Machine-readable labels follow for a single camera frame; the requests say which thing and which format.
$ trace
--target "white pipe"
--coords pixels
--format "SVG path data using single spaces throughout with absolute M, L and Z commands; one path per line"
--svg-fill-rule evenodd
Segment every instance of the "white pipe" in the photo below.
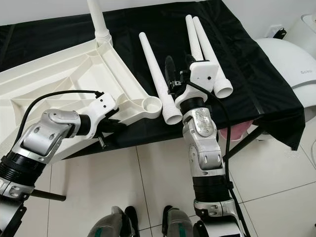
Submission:
M 176 108 L 172 96 L 168 94 L 167 84 L 163 78 L 163 75 L 152 51 L 152 48 L 150 47 L 146 34 L 144 32 L 141 32 L 139 34 L 139 39 L 142 44 L 148 66 L 154 80 L 158 97 L 162 102 L 162 115 L 164 121 L 168 125 L 176 124 L 182 120 L 182 114 L 180 110 Z
M 233 86 L 231 82 L 225 77 L 225 74 L 221 68 L 221 65 L 219 64 L 217 60 L 214 50 L 197 16 L 193 18 L 193 23 L 194 23 L 194 26 L 197 32 L 197 37 L 202 47 L 202 51 L 203 51 L 205 59 L 219 65 L 217 76 L 216 76 L 214 87 L 213 87 L 214 93 L 216 97 L 218 98 L 225 98 L 233 92 Z
M 202 61 L 204 60 L 203 54 L 198 42 L 197 32 L 194 27 L 193 19 L 191 15 L 186 16 L 186 23 L 187 23 L 187 29 L 188 29 L 188 35 L 189 35 L 189 41 L 190 41 L 191 55 L 194 57 L 195 60 Z
M 110 42 L 112 43 L 112 37 L 108 28 L 105 25 L 103 13 L 101 11 L 98 0 L 87 0 L 90 10 L 93 26 L 95 29 L 95 39 L 99 45 Z

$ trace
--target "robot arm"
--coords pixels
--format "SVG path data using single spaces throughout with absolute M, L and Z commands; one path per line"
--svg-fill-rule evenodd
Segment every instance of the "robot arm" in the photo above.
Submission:
M 165 72 L 169 92 L 176 97 L 175 101 L 183 114 L 183 137 L 189 148 L 189 164 L 196 196 L 194 209 L 201 218 L 194 225 L 194 236 L 243 237 L 239 217 L 243 225 L 244 219 L 235 198 L 230 197 L 230 193 L 233 197 L 235 195 L 226 170 L 228 164 L 223 161 L 217 142 L 217 128 L 204 103 L 205 97 L 211 96 L 211 87 L 206 86 L 212 78 L 210 75 L 217 73 L 218 68 L 212 67 L 207 61 L 195 61 L 190 55 L 187 56 L 187 63 L 189 70 L 181 71 L 180 77 L 176 77 L 173 60 L 168 56 Z M 186 93 L 189 86 L 199 90 L 200 94 Z
M 23 203 L 62 140 L 75 136 L 93 138 L 98 125 L 116 109 L 115 100 L 105 93 L 93 101 L 83 115 L 75 111 L 46 110 L 39 122 L 26 130 L 0 163 L 1 237 L 14 236 L 26 211 Z

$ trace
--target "black cable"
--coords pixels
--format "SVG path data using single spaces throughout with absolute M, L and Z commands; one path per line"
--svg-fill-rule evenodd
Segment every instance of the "black cable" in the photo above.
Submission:
M 40 101 L 40 100 L 42 100 L 42 99 L 45 99 L 45 98 L 47 98 L 47 97 L 50 97 L 50 96 L 62 95 L 62 94 L 69 94 L 69 93 L 91 93 L 91 94 L 95 94 L 95 95 L 96 95 L 96 98 L 100 97 L 100 96 L 103 94 L 103 92 L 99 92 L 99 91 L 95 91 L 95 90 L 63 90 L 63 91 L 56 91 L 56 92 L 52 92 L 52 93 L 49 93 L 49 94 L 40 96 L 39 98 L 37 98 L 36 100 L 34 100 L 34 101 L 29 105 L 29 107 L 27 108 L 26 112 L 24 113 L 23 118 L 22 118 L 22 121 L 21 121 L 21 125 L 20 125 L 20 128 L 19 128 L 19 131 L 18 131 L 18 134 L 16 135 L 16 139 L 15 139 L 15 141 L 14 141 L 14 144 L 17 143 L 17 141 L 18 141 L 18 140 L 20 139 L 20 137 L 22 136 L 23 129 L 24 129 L 24 126 L 25 126 L 25 123 L 26 123 L 26 119 L 28 118 L 31 109 L 34 107 L 34 105 L 35 105 L 38 101 Z
M 211 92 L 207 91 L 206 89 L 204 89 L 203 87 L 200 87 L 198 85 L 196 85 L 195 83 L 191 82 L 191 81 L 187 81 L 186 82 L 187 85 L 190 85 L 192 86 L 193 88 L 197 89 L 197 90 L 200 90 L 202 91 L 203 93 L 205 93 L 209 98 L 215 100 L 219 106 L 221 107 L 221 109 L 223 110 L 224 114 L 225 114 L 225 118 L 226 118 L 226 125 L 227 125 L 227 139 L 226 139 L 226 148 L 225 148 L 225 176 L 226 176 L 226 180 L 227 180 L 227 183 L 229 184 L 230 183 L 230 178 L 229 178 L 229 146 L 230 146 L 230 142 L 231 142 L 231 121 L 229 119 L 229 115 L 228 115 L 228 112 L 225 108 L 225 106 L 223 105 L 223 103 L 215 96 L 213 95 Z M 250 233 L 249 233 L 249 230 L 248 230 L 248 227 L 246 225 L 246 222 L 245 222 L 245 219 L 243 217 L 243 214 L 242 214 L 242 211 L 241 211 L 241 208 L 239 206 L 239 203 L 237 201 L 237 198 L 236 198 L 236 195 L 233 191 L 233 188 L 230 187 L 229 188 L 229 191 L 232 195 L 232 198 L 235 202 L 235 206 L 236 206 L 236 209 L 237 209 L 237 214 L 240 218 L 240 221 L 243 225 L 243 228 L 246 232 L 246 236 L 247 237 L 250 237 Z

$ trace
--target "black fabric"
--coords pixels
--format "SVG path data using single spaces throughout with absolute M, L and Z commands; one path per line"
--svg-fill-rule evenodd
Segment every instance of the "black fabric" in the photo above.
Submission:
M 145 32 L 158 64 L 164 72 L 167 55 L 178 70 L 186 68 L 190 53 L 185 16 L 198 16 L 234 91 L 222 99 L 232 124 L 257 119 L 258 125 L 279 141 L 296 150 L 305 127 L 303 106 L 290 86 L 270 63 L 261 48 L 247 34 L 238 19 L 220 0 L 178 2 L 105 12 L 115 50 L 148 94 L 157 96 L 138 38 Z M 53 52 L 92 40 L 90 15 L 63 17 L 0 27 L 3 45 L 0 70 L 6 70 Z M 212 105 L 218 128 L 225 117 Z M 145 144 L 182 136 L 182 124 L 166 125 L 158 119 L 142 119 L 120 134 L 106 138 L 106 150 Z M 104 151 L 93 144 L 73 156 Z

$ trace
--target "floor tile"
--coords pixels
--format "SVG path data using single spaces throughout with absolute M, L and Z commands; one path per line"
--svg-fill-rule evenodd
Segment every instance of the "floor tile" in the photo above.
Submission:
M 248 228 L 248 230 L 249 230 L 250 236 L 251 236 L 251 237 L 258 237 L 258 236 L 257 236 L 257 233 L 256 233 L 256 231 L 255 231 L 255 228 L 253 227 L 253 224 L 252 224 L 252 222 L 251 222 L 251 220 L 250 220 L 250 217 L 249 217 L 249 215 L 248 215 L 248 212 L 247 212 L 247 210 L 246 210 L 245 205 L 244 205 L 243 203 L 241 203 L 241 204 L 239 204 L 239 206 L 240 206 L 240 208 L 241 208 L 242 215 L 243 215 L 243 217 L 244 217 L 244 219 L 245 219 L 245 222 L 246 222 L 247 228 Z
M 152 237 L 152 232 L 150 229 L 145 229 L 139 232 L 140 237 Z
M 308 155 L 310 160 L 312 161 L 312 144 L 316 140 L 316 118 L 313 118 L 311 121 L 309 121 L 306 124 L 306 127 L 304 129 L 301 143 L 303 150 Z M 316 159 L 316 144 L 314 144 L 314 157 Z
M 49 192 L 51 165 L 45 167 L 43 173 L 35 183 L 38 190 Z M 22 224 L 15 237 L 46 237 L 48 221 L 48 199 L 29 197 L 24 202 L 27 208 L 22 218 Z
M 189 218 L 190 218 L 190 220 L 192 222 L 192 225 L 194 225 L 196 222 L 198 222 L 200 220 L 200 218 L 198 216 L 196 216 L 196 215 L 190 216 Z
M 276 139 L 251 142 L 230 159 L 230 172 L 243 201 L 316 181 L 304 151 L 291 151 Z
M 139 229 L 149 227 L 136 148 L 60 161 L 53 165 L 51 191 L 67 194 L 50 201 L 48 236 L 86 236 L 114 205 L 136 208 Z
M 316 236 L 316 183 L 245 203 L 259 237 Z
M 234 178 L 232 177 L 231 173 L 229 173 L 229 177 L 230 177 L 230 181 L 232 181 L 232 183 L 233 183 L 233 185 L 234 185 L 233 191 L 234 191 L 234 194 L 235 194 L 235 196 L 236 196 L 236 198 L 237 198 L 237 201 L 238 201 L 238 203 L 242 203 L 242 199 L 241 199 L 241 196 L 240 196 L 240 194 L 239 194 L 237 185 L 236 185 L 236 183 L 235 183 L 235 181 L 234 181 Z
M 152 227 L 153 237 L 162 237 L 161 225 Z
M 183 138 L 137 146 L 151 226 L 167 205 L 195 215 L 188 149 Z

